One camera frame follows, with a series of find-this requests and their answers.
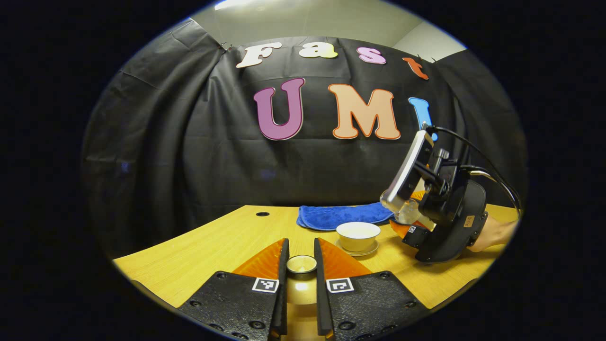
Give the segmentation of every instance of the phone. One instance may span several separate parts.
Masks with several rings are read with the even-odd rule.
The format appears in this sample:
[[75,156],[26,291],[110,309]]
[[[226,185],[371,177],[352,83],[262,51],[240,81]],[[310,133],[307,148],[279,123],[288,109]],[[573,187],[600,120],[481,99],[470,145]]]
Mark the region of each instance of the phone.
[[433,140],[427,131],[420,130],[416,133],[398,173],[389,188],[381,194],[380,201],[383,207],[394,213],[404,207],[404,203],[410,199],[421,179],[419,172],[413,171],[415,163],[418,161],[421,164],[427,164],[433,147]]

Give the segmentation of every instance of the human hand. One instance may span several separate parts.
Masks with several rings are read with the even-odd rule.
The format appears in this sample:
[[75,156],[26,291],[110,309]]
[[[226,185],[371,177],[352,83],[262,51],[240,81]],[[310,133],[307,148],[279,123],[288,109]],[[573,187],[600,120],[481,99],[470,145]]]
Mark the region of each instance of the human hand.
[[472,246],[468,246],[467,248],[472,252],[480,252],[493,245],[507,244],[513,236],[517,224],[517,220],[501,223],[489,215],[478,239]]

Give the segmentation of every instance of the purple letter u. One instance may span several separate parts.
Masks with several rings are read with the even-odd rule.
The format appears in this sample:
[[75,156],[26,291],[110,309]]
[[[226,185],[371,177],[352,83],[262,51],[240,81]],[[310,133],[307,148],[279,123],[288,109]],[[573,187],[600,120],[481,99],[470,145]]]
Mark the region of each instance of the purple letter u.
[[276,89],[269,87],[255,94],[253,97],[257,102],[257,113],[259,115],[259,127],[263,136],[270,140],[287,140],[299,132],[303,125],[303,105],[301,104],[301,87],[305,79],[294,78],[282,83],[282,90],[288,96],[288,122],[282,125],[273,120],[273,108],[271,98]]

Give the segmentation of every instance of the black cable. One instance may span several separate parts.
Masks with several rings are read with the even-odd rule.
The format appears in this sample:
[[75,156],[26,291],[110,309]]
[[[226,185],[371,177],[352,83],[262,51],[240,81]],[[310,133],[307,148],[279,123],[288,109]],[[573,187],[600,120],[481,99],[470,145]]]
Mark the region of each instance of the black cable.
[[488,159],[488,157],[486,155],[484,155],[484,153],[482,153],[482,151],[476,147],[473,143],[471,143],[471,141],[469,141],[468,139],[460,136],[459,134],[457,134],[456,132],[446,129],[446,128],[442,128],[442,127],[438,127],[438,126],[428,126],[428,129],[433,129],[436,131],[441,131],[441,132],[445,132],[448,133],[458,139],[460,139],[461,141],[465,142],[467,145],[469,145],[470,147],[472,147],[473,149],[475,149],[485,160],[486,162],[488,162],[488,164],[490,165],[490,167],[494,170],[494,172],[497,175],[497,178],[499,181],[503,182],[507,187],[509,187],[509,190],[516,196],[516,200],[518,201],[519,206],[521,207],[521,202],[519,200],[520,195],[518,194],[518,192],[516,191],[516,189],[510,185],[505,178],[499,173],[499,171],[497,170],[497,168],[494,166],[494,164],[492,162],[490,162],[490,159]]
[[516,212],[518,213],[518,218],[521,217],[521,215],[522,215],[522,213],[521,213],[522,208],[520,206],[518,206],[518,204],[516,204],[516,201],[519,203],[520,199],[516,197],[517,195],[513,192],[512,188],[508,187],[502,181],[498,181],[497,179],[495,179],[494,175],[491,174],[486,168],[482,168],[482,167],[478,167],[478,166],[472,166],[470,164],[463,164],[461,166],[461,169],[462,170],[471,170],[471,171],[481,171],[483,173],[486,173],[488,176],[492,177],[495,180],[495,182],[497,182],[498,184],[500,184],[501,187],[503,187],[505,189],[505,192],[509,191],[509,193],[508,193],[509,200],[511,200],[511,203],[513,203],[513,207],[516,209]]

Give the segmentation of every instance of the blue letter i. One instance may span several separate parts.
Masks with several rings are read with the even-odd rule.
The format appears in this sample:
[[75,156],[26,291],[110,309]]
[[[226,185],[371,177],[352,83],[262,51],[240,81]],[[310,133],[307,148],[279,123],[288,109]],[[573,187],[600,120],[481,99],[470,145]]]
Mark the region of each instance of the blue letter i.
[[[423,122],[427,122],[428,125],[431,126],[431,118],[429,117],[429,103],[426,100],[422,100],[420,98],[411,97],[408,99],[408,102],[415,107],[415,112],[417,114],[417,120],[419,121],[419,129],[423,126]],[[438,140],[438,135],[433,133],[431,135],[431,139],[433,141]]]

